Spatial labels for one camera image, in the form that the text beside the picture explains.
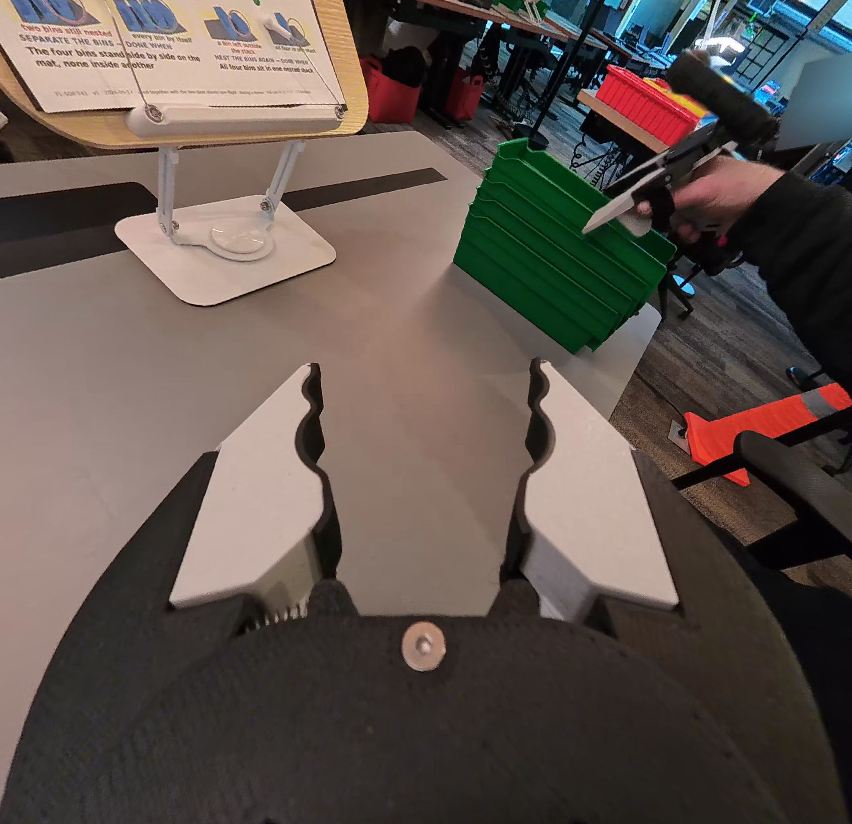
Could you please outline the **red bag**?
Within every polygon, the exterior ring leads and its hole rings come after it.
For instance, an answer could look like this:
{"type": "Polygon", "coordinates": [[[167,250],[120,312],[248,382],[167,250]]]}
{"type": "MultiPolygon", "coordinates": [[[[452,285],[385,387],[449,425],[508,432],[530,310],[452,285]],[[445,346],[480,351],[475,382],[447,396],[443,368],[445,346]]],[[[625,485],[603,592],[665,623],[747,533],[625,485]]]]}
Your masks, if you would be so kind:
{"type": "Polygon", "coordinates": [[[389,78],[373,56],[360,58],[368,94],[368,118],[375,124],[411,125],[415,118],[422,86],[411,87],[389,78]]]}
{"type": "Polygon", "coordinates": [[[474,119],[484,90],[485,77],[467,68],[456,67],[453,83],[446,98],[444,114],[456,123],[474,119]]]}

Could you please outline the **wooden side table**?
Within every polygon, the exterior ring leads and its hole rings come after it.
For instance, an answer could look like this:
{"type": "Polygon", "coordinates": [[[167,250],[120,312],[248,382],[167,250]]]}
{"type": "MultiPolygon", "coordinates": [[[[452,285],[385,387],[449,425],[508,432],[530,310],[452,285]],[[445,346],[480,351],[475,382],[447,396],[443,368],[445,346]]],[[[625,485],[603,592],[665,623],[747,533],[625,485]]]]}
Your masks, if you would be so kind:
{"type": "Polygon", "coordinates": [[[653,136],[607,103],[598,100],[597,91],[580,90],[577,94],[577,102],[582,106],[587,106],[591,112],[605,119],[613,129],[631,137],[633,141],[641,143],[655,154],[660,154],[669,148],[669,144],[653,136]]]}

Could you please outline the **orange traffic cone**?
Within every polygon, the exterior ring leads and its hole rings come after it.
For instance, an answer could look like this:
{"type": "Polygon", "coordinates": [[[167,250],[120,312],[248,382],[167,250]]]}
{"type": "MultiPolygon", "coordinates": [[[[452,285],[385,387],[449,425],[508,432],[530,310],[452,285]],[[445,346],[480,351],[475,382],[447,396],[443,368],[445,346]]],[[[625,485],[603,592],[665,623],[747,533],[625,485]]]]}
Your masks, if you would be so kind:
{"type": "Polygon", "coordinates": [[[737,447],[744,444],[747,433],[782,446],[798,446],[837,430],[850,430],[850,407],[849,393],[833,382],[714,421],[686,413],[685,440],[699,468],[675,478],[673,484],[684,490],[714,477],[726,477],[746,487],[751,479],[737,447]]]}

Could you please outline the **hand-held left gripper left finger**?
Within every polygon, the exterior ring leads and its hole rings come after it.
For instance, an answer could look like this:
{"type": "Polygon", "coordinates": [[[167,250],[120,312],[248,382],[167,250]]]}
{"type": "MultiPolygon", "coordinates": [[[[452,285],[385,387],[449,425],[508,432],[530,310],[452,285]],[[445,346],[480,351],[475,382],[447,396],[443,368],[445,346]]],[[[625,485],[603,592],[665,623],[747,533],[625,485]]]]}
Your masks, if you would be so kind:
{"type": "Polygon", "coordinates": [[[343,551],[325,451],[321,370],[300,366],[216,451],[170,594],[176,608],[237,595],[267,623],[307,615],[343,551]]]}

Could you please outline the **red plastic bin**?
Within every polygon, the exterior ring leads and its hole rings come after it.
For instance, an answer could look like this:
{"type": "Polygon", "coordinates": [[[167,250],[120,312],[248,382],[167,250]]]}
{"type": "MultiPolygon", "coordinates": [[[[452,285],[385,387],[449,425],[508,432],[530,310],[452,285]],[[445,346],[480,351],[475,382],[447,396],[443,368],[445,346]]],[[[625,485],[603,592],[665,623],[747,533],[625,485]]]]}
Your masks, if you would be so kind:
{"type": "Polygon", "coordinates": [[[708,111],[687,95],[675,93],[659,78],[641,78],[609,65],[596,99],[649,135],[672,146],[691,134],[708,111]]]}

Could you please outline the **black pole floor stand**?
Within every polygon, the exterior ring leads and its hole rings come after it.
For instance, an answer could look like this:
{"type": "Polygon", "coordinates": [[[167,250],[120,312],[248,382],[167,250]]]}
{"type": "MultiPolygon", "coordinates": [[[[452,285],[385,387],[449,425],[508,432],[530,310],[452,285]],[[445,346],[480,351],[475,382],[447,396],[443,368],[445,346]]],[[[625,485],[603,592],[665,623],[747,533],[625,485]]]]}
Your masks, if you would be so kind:
{"type": "Polygon", "coordinates": [[[546,149],[548,140],[540,134],[540,128],[544,123],[552,102],[556,98],[569,70],[573,67],[577,60],[580,50],[586,43],[586,40],[591,32],[595,20],[600,14],[606,0],[595,0],[595,3],[586,10],[584,15],[584,24],[581,26],[579,37],[574,41],[572,48],[569,51],[564,51],[557,63],[557,69],[551,74],[548,84],[545,86],[544,95],[539,103],[539,114],[532,126],[517,122],[513,125],[512,139],[527,139],[534,148],[546,149]]]}

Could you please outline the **person's right hand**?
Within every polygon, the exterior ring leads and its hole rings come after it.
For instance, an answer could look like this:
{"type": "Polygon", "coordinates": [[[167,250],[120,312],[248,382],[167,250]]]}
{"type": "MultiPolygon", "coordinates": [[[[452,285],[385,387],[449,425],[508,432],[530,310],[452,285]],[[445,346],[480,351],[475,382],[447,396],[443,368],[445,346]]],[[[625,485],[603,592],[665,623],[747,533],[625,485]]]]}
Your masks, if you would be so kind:
{"type": "Polygon", "coordinates": [[[772,166],[715,156],[671,191],[675,208],[671,226],[676,236],[693,243],[706,228],[726,235],[784,175],[772,166]]]}

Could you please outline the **person's right forearm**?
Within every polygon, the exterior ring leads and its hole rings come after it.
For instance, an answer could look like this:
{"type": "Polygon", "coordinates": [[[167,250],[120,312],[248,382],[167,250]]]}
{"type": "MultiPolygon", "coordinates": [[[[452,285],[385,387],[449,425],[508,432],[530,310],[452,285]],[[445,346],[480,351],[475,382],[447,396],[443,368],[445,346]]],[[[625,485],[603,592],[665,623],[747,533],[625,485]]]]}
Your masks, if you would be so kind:
{"type": "Polygon", "coordinates": [[[851,390],[851,196],[786,172],[731,228],[826,374],[851,390]]]}

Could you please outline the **printed instruction sheet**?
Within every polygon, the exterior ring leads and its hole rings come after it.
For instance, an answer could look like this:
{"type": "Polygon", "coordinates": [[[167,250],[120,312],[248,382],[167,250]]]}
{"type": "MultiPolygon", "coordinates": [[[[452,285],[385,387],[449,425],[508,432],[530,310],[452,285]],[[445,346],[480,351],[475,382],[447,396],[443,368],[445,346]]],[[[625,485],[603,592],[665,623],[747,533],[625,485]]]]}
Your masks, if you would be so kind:
{"type": "Polygon", "coordinates": [[[49,114],[344,105],[313,0],[1,0],[1,37],[49,114]]]}

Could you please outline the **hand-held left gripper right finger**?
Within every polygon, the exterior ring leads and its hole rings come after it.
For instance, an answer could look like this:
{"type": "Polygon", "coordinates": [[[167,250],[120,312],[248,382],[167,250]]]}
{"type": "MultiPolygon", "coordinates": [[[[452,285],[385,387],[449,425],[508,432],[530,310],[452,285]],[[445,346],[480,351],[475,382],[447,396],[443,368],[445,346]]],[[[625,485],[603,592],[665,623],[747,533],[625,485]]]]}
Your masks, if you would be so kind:
{"type": "Polygon", "coordinates": [[[525,580],[538,615],[582,623],[600,599],[679,603],[632,446],[541,358],[529,369],[525,446],[501,584],[525,580]]]}

